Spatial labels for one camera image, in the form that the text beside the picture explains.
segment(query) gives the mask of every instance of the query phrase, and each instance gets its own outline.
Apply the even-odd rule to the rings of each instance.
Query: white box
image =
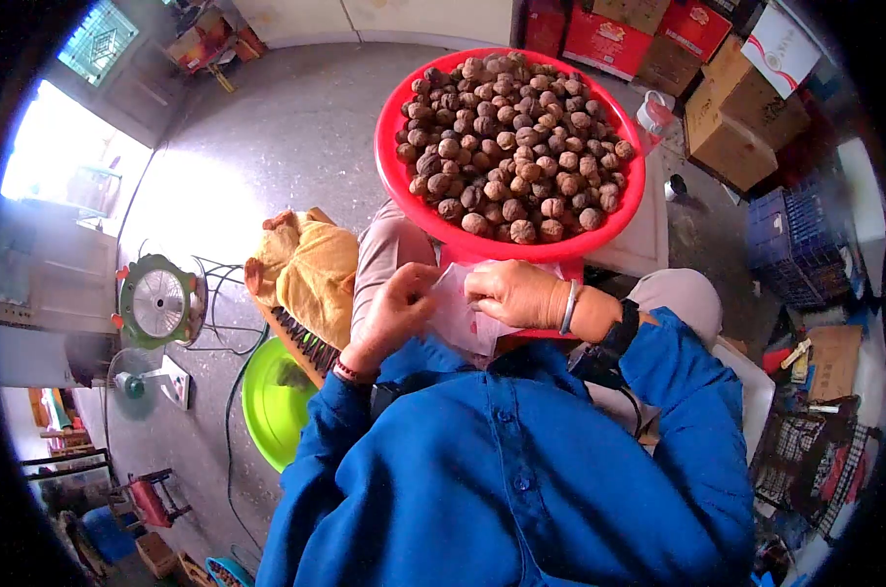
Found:
[[[789,98],[821,57],[815,43],[774,3],[766,6],[741,51],[783,99]]]

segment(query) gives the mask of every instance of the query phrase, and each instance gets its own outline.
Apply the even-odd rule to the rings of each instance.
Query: electric fan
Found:
[[[107,374],[107,399],[112,398],[129,420],[144,420],[162,393],[181,409],[189,408],[189,374],[169,355],[125,348],[114,355]]]

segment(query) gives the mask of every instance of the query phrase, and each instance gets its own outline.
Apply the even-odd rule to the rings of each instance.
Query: black power cord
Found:
[[[228,495],[228,506],[231,508],[231,513],[235,515],[235,518],[238,520],[238,524],[241,525],[241,528],[244,529],[244,532],[248,534],[250,538],[250,542],[254,543],[254,546],[257,547],[258,552],[263,552],[264,549],[261,547],[260,543],[257,542],[257,539],[254,538],[254,535],[250,533],[248,527],[244,524],[244,521],[238,516],[238,510],[235,509],[235,503],[231,499],[231,489],[232,489],[232,475],[234,474],[235,469],[235,461],[232,459],[232,451],[231,451],[231,407],[235,403],[235,394],[238,393],[238,383],[241,382],[241,379],[244,377],[244,372],[248,368],[248,363],[250,362],[250,357],[253,356],[254,352],[260,348],[263,342],[266,340],[267,335],[270,333],[270,324],[264,324],[264,331],[261,334],[260,338],[254,344],[253,348],[250,350],[250,354],[248,355],[248,359],[241,364],[241,368],[238,370],[238,374],[235,375],[235,382],[231,385],[231,393],[228,393],[228,401],[224,406],[224,442],[228,448],[228,482],[227,482],[227,495]]]

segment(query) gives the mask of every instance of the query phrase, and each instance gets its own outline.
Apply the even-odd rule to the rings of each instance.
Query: black wristwatch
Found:
[[[628,298],[621,299],[620,303],[622,322],[614,322],[600,343],[578,346],[567,359],[567,370],[579,380],[605,387],[624,383],[621,378],[616,379],[619,360],[638,334],[638,304]]]

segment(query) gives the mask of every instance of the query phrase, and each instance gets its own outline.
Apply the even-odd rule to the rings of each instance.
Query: door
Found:
[[[97,0],[43,77],[155,148],[187,89],[186,75],[163,53],[175,37],[161,0]]]

